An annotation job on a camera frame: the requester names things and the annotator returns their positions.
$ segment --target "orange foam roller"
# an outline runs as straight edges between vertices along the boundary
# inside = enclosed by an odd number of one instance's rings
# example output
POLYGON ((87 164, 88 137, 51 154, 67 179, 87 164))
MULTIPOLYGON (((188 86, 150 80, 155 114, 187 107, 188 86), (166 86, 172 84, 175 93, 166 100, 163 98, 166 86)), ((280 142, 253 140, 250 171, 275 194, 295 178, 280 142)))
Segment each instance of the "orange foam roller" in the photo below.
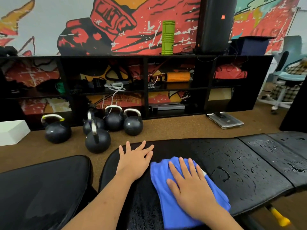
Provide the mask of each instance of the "orange foam roller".
POLYGON ((188 82, 190 80, 190 72, 169 72, 167 73, 166 82, 188 82))

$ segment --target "black bench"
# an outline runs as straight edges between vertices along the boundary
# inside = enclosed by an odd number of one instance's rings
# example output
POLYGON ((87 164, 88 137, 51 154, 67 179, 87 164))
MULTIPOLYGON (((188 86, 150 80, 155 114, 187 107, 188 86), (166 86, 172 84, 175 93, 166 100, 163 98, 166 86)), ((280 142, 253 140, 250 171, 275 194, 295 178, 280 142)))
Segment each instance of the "black bench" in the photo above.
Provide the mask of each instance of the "black bench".
POLYGON ((91 161, 72 156, 0 174, 0 229, 60 230, 97 192, 91 161))
MULTIPOLYGON (((140 143, 132 144, 132 149, 140 143)), ((152 161, 173 156, 191 157, 227 194, 237 216, 277 197, 307 186, 307 134, 281 132, 231 139, 173 139, 147 142, 155 145, 152 161)), ((103 168, 99 192, 116 173, 115 150, 103 168)), ((118 222, 119 229, 164 229, 158 194, 150 170, 133 183, 118 222)))

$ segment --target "brown floor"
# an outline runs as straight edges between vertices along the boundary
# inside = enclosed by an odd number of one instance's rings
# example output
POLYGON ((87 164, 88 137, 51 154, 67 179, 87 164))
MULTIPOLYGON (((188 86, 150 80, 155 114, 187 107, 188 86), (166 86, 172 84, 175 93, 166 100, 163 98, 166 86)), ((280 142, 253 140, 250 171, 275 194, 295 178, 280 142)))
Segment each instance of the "brown floor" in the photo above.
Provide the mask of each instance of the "brown floor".
MULTIPOLYGON (((33 131, 22 139, 17 145, 0 147, 0 172, 33 165, 49 160, 68 157, 72 155, 87 155, 93 164, 93 186, 98 188, 98 180, 104 163, 110 153, 127 140, 131 143, 143 140, 163 140, 178 138, 227 138, 259 133, 278 132, 286 110, 279 109, 278 115, 270 114, 271 107, 267 104, 257 103, 253 110, 233 112, 232 115, 244 122, 243 127, 222 130, 205 115, 186 116, 145 120, 143 132, 131 137, 123 131, 112 132, 110 148, 102 154, 91 154, 84 145, 85 136, 81 127, 72 129, 71 139, 62 144, 51 144, 44 139, 43 131, 33 131)), ((307 192, 283 197, 274 202, 274 206, 287 216, 297 229, 307 229, 307 192)), ((267 229, 282 229, 276 220, 265 209, 256 211, 253 216, 267 229)))

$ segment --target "red bag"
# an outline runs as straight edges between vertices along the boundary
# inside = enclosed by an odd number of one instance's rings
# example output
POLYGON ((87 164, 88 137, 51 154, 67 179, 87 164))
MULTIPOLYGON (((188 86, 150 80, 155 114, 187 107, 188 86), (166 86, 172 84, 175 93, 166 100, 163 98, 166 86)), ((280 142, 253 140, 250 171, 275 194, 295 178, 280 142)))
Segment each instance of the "red bag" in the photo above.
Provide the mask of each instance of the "red bag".
POLYGON ((242 71, 233 64, 224 64, 215 69, 215 79, 242 79, 246 78, 248 72, 242 71))

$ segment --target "black speaker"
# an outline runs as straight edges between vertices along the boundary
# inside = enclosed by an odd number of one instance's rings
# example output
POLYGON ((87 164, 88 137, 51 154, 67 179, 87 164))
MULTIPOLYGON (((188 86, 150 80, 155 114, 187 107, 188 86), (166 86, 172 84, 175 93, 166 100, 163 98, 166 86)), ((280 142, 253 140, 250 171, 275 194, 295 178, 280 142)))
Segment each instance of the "black speaker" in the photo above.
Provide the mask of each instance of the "black speaker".
POLYGON ((197 54, 224 54, 238 0, 201 0, 197 27, 197 54))

